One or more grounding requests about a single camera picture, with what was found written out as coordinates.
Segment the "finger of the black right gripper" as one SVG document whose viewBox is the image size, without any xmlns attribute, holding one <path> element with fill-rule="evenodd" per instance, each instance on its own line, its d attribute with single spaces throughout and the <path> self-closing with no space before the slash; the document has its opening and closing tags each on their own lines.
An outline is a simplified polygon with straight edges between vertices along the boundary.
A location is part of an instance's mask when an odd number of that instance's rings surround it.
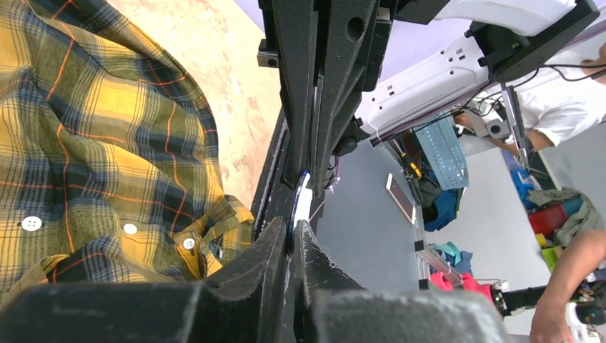
<svg viewBox="0 0 606 343">
<path fill-rule="evenodd" d="M 265 38 L 259 65 L 279 70 L 282 110 L 290 146 L 286 180 L 296 184 L 309 161 L 318 12 L 313 1 L 260 1 Z"/>
<path fill-rule="evenodd" d="M 376 22 L 393 20 L 392 1 L 331 1 L 324 63 L 314 108 L 314 195 L 324 188 L 330 155 L 360 102 Z"/>
</svg>

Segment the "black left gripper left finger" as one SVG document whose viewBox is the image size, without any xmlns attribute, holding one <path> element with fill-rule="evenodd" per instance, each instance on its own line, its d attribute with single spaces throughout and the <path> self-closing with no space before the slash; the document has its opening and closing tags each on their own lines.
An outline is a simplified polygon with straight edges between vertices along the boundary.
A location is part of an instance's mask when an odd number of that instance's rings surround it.
<svg viewBox="0 0 606 343">
<path fill-rule="evenodd" d="M 1 313 L 3 342 L 279 342 L 287 225 L 274 218 L 233 262 L 198 282 L 55 284 Z"/>
</svg>

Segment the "yellow black plaid shirt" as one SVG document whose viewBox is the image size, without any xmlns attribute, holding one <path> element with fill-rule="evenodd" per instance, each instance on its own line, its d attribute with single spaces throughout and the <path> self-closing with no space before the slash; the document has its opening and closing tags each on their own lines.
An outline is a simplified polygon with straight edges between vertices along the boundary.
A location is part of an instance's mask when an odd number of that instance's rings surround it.
<svg viewBox="0 0 606 343">
<path fill-rule="evenodd" d="M 1 305 L 62 282 L 199 280 L 251 244 L 214 116 L 105 1 L 1 3 Z"/>
</svg>

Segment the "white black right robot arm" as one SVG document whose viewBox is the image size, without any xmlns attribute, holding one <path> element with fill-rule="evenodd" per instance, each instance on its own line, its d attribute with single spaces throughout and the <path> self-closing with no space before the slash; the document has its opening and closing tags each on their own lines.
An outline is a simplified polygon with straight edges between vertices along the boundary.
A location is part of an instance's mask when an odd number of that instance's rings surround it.
<svg viewBox="0 0 606 343">
<path fill-rule="evenodd" d="M 599 16 L 593 1 L 260 1 L 259 65 L 279 71 L 293 190 L 315 195 L 332 156 L 377 144 L 417 122 L 541 67 Z M 379 81 L 396 21 L 466 19 L 427 58 Z"/>
</svg>

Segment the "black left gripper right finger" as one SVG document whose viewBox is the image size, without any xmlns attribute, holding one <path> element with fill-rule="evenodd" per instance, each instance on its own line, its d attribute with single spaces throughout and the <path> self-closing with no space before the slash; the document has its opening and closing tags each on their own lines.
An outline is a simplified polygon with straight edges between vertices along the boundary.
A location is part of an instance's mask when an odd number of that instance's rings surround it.
<svg viewBox="0 0 606 343">
<path fill-rule="evenodd" d="M 510 341 L 500 315 L 481 294 L 369 291 L 322 251 L 308 221 L 299 221 L 293 234 L 298 342 Z"/>
</svg>

